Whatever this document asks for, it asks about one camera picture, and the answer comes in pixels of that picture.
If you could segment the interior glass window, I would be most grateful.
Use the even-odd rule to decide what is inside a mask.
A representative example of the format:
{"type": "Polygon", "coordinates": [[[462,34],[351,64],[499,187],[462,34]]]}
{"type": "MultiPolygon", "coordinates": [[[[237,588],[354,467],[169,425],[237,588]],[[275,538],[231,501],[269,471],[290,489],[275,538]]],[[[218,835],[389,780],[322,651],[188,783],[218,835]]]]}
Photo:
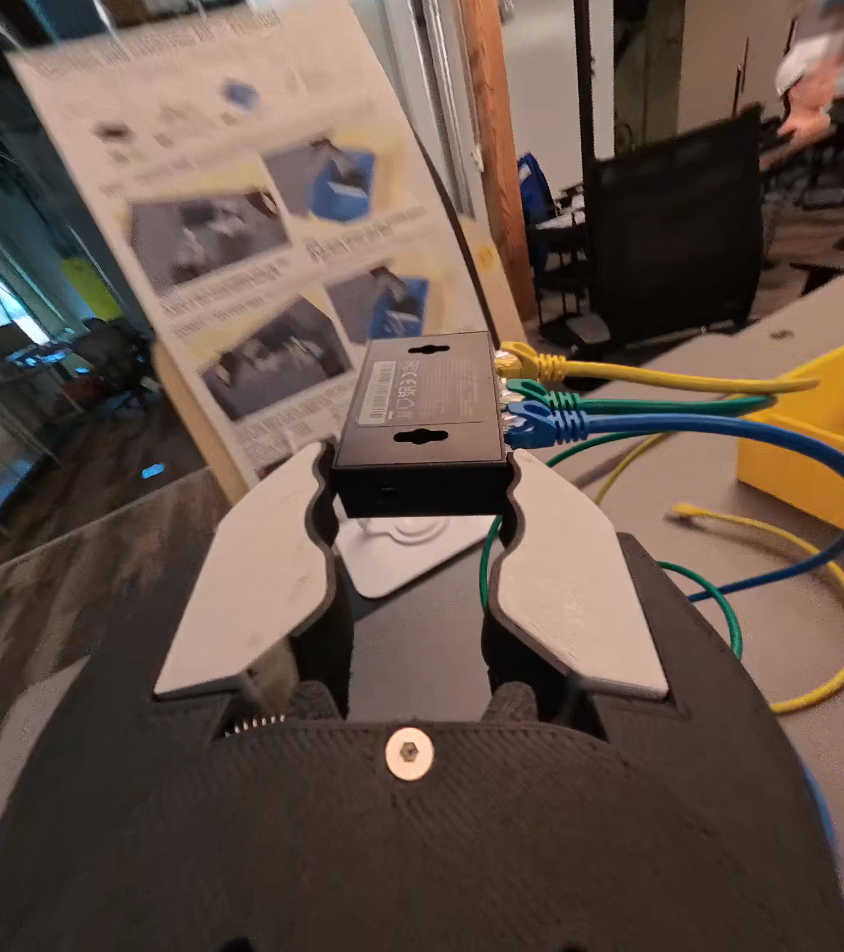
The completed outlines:
{"type": "Polygon", "coordinates": [[[0,536],[7,511],[100,389],[75,342],[95,322],[150,335],[10,54],[141,23],[143,2],[0,2],[0,536]]]}

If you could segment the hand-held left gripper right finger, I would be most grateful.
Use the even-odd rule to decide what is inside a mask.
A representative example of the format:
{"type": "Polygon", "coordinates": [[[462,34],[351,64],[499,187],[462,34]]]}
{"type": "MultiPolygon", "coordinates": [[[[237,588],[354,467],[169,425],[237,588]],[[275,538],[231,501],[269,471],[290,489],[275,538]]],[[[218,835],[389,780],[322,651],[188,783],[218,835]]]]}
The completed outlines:
{"type": "Polygon", "coordinates": [[[574,679],[593,693],[665,701],[666,673],[611,521],[528,450],[510,463],[484,613],[489,670],[541,689],[574,679]]]}

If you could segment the wooden poster board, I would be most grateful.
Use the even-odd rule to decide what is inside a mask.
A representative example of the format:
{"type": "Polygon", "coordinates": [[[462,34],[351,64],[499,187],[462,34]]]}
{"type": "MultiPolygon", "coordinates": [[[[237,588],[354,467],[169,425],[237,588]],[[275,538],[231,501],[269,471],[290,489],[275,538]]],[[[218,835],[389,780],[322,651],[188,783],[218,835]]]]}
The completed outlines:
{"type": "MultiPolygon", "coordinates": [[[[470,216],[456,211],[428,149],[423,145],[418,132],[414,132],[414,136],[433,184],[447,209],[447,215],[456,232],[455,241],[467,262],[472,283],[482,296],[483,324],[497,344],[508,340],[524,343],[526,332],[518,310],[518,303],[511,292],[502,257],[492,241],[489,230],[470,216]]],[[[214,476],[228,507],[235,507],[261,478],[279,468],[284,458],[281,457],[276,463],[264,466],[260,475],[247,479],[218,432],[216,424],[195,397],[175,357],[161,342],[157,342],[152,348],[152,358],[157,381],[162,386],[164,394],[190,435],[208,470],[214,476]]]]}

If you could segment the white door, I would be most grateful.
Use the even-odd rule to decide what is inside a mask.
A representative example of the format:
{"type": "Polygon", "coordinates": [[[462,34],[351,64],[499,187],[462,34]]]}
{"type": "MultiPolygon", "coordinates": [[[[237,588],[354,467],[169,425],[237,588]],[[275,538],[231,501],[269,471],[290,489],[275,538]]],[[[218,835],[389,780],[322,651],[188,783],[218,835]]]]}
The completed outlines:
{"type": "Polygon", "coordinates": [[[409,120],[456,210],[487,224],[461,3],[377,2],[409,120]]]}

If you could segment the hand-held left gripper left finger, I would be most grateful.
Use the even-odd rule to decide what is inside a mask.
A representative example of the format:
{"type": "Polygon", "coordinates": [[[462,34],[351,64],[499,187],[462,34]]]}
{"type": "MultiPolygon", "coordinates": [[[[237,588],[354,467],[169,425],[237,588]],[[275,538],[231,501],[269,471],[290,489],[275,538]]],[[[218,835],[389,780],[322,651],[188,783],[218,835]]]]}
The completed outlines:
{"type": "Polygon", "coordinates": [[[302,666],[292,639],[321,623],[336,595],[334,450],[304,446],[221,521],[154,684],[157,699],[291,695],[302,666]]]}

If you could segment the black network switch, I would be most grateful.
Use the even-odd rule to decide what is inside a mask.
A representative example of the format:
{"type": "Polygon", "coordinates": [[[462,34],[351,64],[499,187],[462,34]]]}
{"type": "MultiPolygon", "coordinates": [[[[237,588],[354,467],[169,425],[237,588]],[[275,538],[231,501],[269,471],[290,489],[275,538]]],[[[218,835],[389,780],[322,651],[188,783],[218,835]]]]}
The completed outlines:
{"type": "Polygon", "coordinates": [[[485,330],[368,343],[332,467],[349,518],[501,514],[494,357],[485,330]]]}

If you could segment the instruction poster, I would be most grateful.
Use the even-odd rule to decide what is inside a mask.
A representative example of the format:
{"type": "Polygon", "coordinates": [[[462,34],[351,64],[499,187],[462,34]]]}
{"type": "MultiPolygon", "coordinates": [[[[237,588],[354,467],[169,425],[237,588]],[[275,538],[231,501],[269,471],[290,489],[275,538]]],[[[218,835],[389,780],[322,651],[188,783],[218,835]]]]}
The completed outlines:
{"type": "Polygon", "coordinates": [[[452,201],[348,2],[8,58],[249,484],[339,432],[370,342],[488,329],[452,201]]]}

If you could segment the wooden support post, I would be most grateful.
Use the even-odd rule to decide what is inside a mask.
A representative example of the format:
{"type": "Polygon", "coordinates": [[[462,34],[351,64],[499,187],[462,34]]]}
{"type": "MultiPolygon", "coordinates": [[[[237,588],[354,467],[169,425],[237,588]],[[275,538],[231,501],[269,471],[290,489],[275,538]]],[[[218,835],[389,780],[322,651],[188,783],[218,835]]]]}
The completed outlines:
{"type": "Polygon", "coordinates": [[[480,175],[487,227],[524,323],[535,316],[535,287],[521,206],[499,6],[496,1],[460,1],[457,5],[483,165],[480,175]]]}

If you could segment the black fabric panel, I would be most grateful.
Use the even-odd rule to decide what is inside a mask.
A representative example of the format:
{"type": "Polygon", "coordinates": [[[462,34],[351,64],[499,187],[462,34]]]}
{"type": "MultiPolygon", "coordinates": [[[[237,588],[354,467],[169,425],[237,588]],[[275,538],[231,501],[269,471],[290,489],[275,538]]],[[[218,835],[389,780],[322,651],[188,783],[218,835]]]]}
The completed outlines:
{"type": "Polygon", "coordinates": [[[763,258],[760,105],[595,166],[588,292],[618,346],[749,321],[763,258]]]}

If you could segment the white round pad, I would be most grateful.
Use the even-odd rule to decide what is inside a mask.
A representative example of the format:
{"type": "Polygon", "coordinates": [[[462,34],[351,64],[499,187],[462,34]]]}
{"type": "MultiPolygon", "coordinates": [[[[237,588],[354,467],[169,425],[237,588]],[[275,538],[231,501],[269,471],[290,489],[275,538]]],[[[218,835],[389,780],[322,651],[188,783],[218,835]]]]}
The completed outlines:
{"type": "Polygon", "coordinates": [[[348,519],[335,546],[357,593],[388,597],[482,543],[490,516],[348,519]]]}

